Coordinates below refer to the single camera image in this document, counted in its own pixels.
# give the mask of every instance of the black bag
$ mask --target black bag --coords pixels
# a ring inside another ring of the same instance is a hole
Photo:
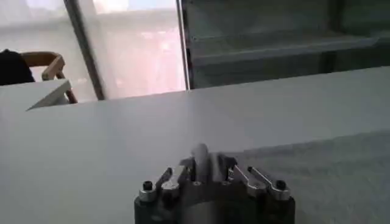
[[[6,49],[0,53],[0,86],[35,82],[21,54]]]

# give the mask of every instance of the white table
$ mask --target white table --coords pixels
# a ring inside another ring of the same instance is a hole
[[[1,223],[133,223],[142,181],[199,142],[236,152],[390,128],[389,83],[382,67],[30,110],[0,129]]]
[[[27,110],[51,106],[71,88],[67,80],[0,86],[0,120]]]

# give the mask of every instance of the shelf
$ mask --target shelf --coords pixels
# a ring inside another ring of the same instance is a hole
[[[204,38],[191,43],[193,65],[311,54],[373,46],[378,38],[331,31],[293,31]]]
[[[371,36],[378,39],[379,43],[390,42],[390,30],[377,30],[371,32]]]

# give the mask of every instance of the screw head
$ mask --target screw head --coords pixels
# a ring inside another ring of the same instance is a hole
[[[142,185],[144,191],[151,191],[153,189],[153,183],[151,181],[145,181]]]
[[[283,180],[277,180],[276,181],[276,188],[278,190],[284,191],[287,188],[287,184]]]

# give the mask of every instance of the chair backrest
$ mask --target chair backrest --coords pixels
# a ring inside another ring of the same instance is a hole
[[[29,67],[47,66],[42,72],[43,81],[54,80],[55,77],[65,79],[62,72],[65,61],[60,54],[55,52],[26,52],[22,53],[22,57]],[[65,94],[69,103],[77,103],[77,99],[71,90],[68,90]]]

